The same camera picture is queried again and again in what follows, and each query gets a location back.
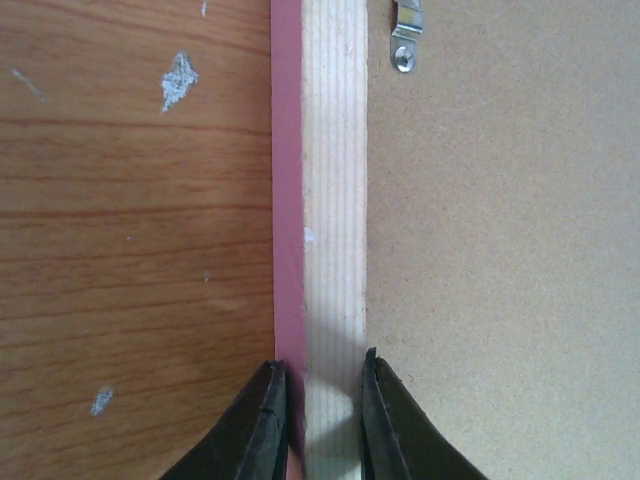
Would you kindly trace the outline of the pink picture frame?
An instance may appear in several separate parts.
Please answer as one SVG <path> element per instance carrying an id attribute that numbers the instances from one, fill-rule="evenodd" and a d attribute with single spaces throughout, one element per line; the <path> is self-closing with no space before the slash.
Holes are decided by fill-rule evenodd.
<path id="1" fill-rule="evenodd" d="M 296 479 L 360 479 L 375 348 L 491 479 L 639 475 L 639 5 L 271 5 Z"/>

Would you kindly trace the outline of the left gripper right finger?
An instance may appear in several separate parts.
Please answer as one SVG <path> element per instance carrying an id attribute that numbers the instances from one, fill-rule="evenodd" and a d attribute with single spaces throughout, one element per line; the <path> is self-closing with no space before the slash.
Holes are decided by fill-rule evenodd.
<path id="1" fill-rule="evenodd" d="M 360 426 L 364 479 L 486 479 L 438 431 L 374 348 L 363 364 Z"/>

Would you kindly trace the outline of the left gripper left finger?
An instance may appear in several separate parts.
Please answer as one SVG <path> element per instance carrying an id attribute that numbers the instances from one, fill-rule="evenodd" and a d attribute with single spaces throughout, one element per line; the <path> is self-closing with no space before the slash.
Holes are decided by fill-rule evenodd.
<path id="1" fill-rule="evenodd" d="M 277 480 L 288 458 L 286 370 L 266 361 L 216 425 L 162 475 L 165 480 Z"/>

